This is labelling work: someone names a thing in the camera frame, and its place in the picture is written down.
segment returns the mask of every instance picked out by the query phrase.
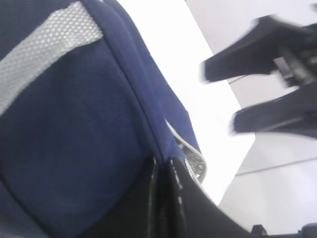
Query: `reflective strip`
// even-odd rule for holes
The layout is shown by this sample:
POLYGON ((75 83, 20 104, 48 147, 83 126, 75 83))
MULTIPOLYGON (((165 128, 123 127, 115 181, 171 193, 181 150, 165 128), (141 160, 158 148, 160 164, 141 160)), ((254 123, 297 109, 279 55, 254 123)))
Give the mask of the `reflective strip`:
POLYGON ((23 89, 59 58, 102 36, 79 1, 53 12, 0 61, 0 116, 23 89))

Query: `black plastic part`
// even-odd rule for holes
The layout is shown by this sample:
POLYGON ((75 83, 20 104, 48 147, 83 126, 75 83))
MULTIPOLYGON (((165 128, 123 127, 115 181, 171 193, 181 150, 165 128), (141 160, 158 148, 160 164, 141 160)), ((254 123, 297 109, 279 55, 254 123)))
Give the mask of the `black plastic part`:
POLYGON ((251 234, 254 234, 255 236, 258 236, 258 237, 267 236, 267 232, 262 225, 254 225, 252 227, 251 234))
POLYGON ((215 206, 179 158, 168 164, 175 207, 175 238, 254 238, 215 206))
POLYGON ((147 159, 117 205, 77 238, 155 238, 158 171, 155 160, 147 159))
POLYGON ((313 27, 298 27, 264 16, 241 40, 205 61, 206 79, 214 82, 240 75, 270 74, 276 69, 273 60, 280 57, 280 48, 300 51, 303 46, 316 45, 313 27))
POLYGON ((302 228, 303 238, 316 238, 317 237, 317 223, 312 223, 302 228))
POLYGON ((317 138, 317 82, 236 113, 234 130, 282 132, 317 138))

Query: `navy blue bag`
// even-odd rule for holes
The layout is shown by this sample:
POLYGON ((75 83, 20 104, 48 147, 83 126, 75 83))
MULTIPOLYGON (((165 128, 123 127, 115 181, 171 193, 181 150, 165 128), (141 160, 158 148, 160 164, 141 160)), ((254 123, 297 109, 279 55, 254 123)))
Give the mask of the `navy blue bag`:
POLYGON ((254 237, 189 157, 205 166, 115 0, 0 0, 0 237, 254 237))
POLYGON ((166 121, 199 150, 116 1, 0 0, 0 45, 0 233, 7 223, 57 237, 84 231, 146 159, 184 161, 166 121))

